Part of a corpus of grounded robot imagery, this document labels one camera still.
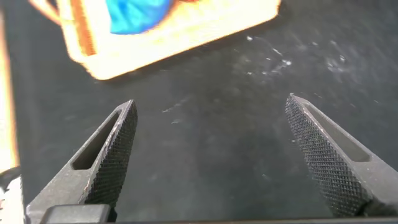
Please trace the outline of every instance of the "blue object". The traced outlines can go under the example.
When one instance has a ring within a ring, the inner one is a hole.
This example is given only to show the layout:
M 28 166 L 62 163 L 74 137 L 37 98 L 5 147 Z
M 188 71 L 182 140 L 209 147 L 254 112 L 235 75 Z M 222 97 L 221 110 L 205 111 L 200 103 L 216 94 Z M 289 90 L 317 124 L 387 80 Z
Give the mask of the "blue object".
M 156 26 L 173 0 L 106 0 L 112 34 L 140 34 Z

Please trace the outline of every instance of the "wooden crate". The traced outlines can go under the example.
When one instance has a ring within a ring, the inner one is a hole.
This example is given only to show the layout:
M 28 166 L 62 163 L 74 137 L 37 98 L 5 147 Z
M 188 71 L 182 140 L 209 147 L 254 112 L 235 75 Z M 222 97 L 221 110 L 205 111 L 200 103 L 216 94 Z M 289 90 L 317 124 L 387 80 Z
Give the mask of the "wooden crate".
M 106 80 L 268 21 L 277 15 L 280 0 L 176 1 L 157 27 L 136 35 L 109 32 L 105 1 L 57 3 L 70 57 Z

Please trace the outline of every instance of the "knurled metal surface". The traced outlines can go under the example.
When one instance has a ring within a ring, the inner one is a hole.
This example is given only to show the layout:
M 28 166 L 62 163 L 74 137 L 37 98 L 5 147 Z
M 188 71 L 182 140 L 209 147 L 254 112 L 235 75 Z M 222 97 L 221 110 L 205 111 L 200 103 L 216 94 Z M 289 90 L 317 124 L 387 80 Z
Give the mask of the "knurled metal surface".
M 132 104 L 125 118 L 120 120 L 121 124 L 115 130 L 112 140 L 104 151 L 98 172 L 84 203 L 116 206 L 129 164 L 137 123 L 135 111 L 135 105 Z
M 285 113 L 313 180 L 334 216 L 357 215 L 370 201 L 370 196 L 331 142 L 302 110 L 291 95 Z

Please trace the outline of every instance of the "light wood edge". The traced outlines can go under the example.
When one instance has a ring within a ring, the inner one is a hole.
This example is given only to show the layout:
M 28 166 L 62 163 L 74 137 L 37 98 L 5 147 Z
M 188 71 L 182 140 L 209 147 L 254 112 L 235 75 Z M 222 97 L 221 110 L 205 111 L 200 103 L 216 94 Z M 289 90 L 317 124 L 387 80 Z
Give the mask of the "light wood edge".
M 57 0 L 57 5 L 60 14 L 62 34 L 67 46 L 68 55 L 72 60 L 82 63 L 85 61 L 87 56 L 83 54 L 79 44 L 77 26 L 75 24 L 75 18 L 73 17 L 71 2 L 70 0 Z
M 173 41 L 173 43 L 179 43 L 178 45 L 146 45 L 146 52 L 154 51 L 157 52 L 157 54 L 134 55 L 134 52 L 120 52 L 117 55 L 97 54 L 86 57 L 82 64 L 91 74 L 91 76 L 98 80 L 107 80 L 110 78 L 114 78 L 116 76 L 134 71 L 143 66 L 162 60 L 164 58 L 176 55 L 180 52 L 184 52 L 186 50 L 220 39 L 235 32 L 239 32 L 241 30 L 256 26 L 265 21 L 269 21 L 278 14 L 280 1 L 276 0 L 275 3 L 276 5 L 274 7 L 270 7 L 267 11 L 262 10 L 262 13 L 253 12 L 253 8 L 247 8 L 246 12 L 239 11 L 241 15 L 245 13 L 250 13 L 250 20 L 239 20 L 236 19 L 235 14 L 230 14 L 229 16 L 220 18 L 217 21 L 208 21 L 206 24 L 200 24 L 200 27 L 202 27 L 201 29 L 191 27 L 191 30 L 188 32 L 189 34 L 187 35 L 171 35 L 170 37 L 164 38 L 165 42 L 168 38 L 179 39 L 180 41 Z M 221 32 L 218 32 L 220 30 L 220 26 L 223 26 L 224 29 Z M 190 37 L 195 36 L 198 37 L 195 43 L 183 41 L 184 39 L 189 39 Z
M 0 12 L 0 173 L 19 166 L 9 57 Z

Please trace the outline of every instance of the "dark tabletop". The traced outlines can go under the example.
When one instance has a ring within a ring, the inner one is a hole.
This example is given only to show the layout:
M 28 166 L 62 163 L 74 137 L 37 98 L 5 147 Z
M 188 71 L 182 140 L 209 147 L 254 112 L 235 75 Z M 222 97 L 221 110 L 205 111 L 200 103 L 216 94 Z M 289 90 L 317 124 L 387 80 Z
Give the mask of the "dark tabletop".
M 398 169 L 398 1 L 284 1 L 273 21 L 103 82 L 26 0 L 3 5 L 25 203 L 129 99 L 119 221 L 330 217 L 284 115 L 291 92 Z

